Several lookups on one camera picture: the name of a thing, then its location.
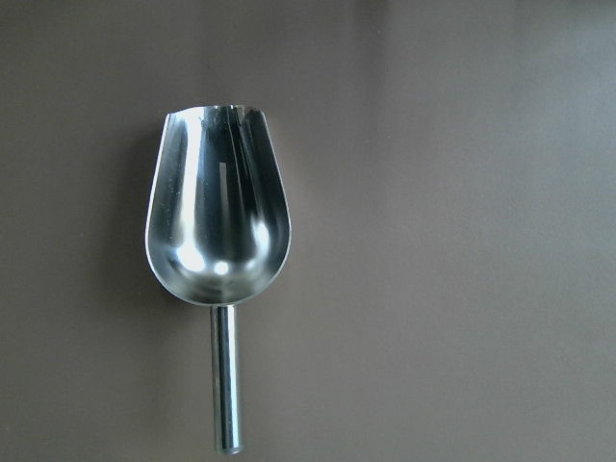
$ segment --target plain background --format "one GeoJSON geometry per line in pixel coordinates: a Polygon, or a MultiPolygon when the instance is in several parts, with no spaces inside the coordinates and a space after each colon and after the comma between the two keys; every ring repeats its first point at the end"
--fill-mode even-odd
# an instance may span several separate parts
{"type": "Polygon", "coordinates": [[[143,252],[165,114],[263,109],[237,461],[616,459],[616,3],[3,1],[0,459],[226,460],[143,252]]]}

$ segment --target stainless steel scoop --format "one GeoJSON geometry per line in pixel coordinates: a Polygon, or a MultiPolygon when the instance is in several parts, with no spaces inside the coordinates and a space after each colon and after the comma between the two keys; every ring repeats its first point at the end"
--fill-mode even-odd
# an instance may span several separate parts
{"type": "Polygon", "coordinates": [[[175,296],[211,306],[217,450],[242,450],[235,305],[282,269],[291,222],[265,116],[245,106],[169,114],[145,248],[175,296]]]}

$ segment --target scoop handle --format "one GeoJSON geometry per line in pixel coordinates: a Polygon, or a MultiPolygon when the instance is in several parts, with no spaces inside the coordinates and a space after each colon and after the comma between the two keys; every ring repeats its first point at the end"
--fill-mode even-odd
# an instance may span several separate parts
{"type": "Polygon", "coordinates": [[[242,450],[237,318],[235,305],[213,306],[212,377],[216,449],[222,454],[242,450]]]}

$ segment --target ice scoop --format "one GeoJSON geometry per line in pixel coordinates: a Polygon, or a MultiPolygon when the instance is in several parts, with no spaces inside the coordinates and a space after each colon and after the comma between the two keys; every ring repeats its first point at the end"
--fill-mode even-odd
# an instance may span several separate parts
{"type": "Polygon", "coordinates": [[[291,221],[264,114],[246,106],[169,114],[145,248],[173,295],[211,307],[217,450],[242,450],[236,304],[282,269],[291,221]]]}

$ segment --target brown surface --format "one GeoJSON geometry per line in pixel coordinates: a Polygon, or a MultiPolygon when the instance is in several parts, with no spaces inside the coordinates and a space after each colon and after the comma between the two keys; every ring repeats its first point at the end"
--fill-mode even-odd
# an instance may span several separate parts
{"type": "Polygon", "coordinates": [[[616,5],[2,2],[0,460],[213,453],[143,253],[165,113],[263,109],[294,221],[237,461],[616,458],[616,5]]]}

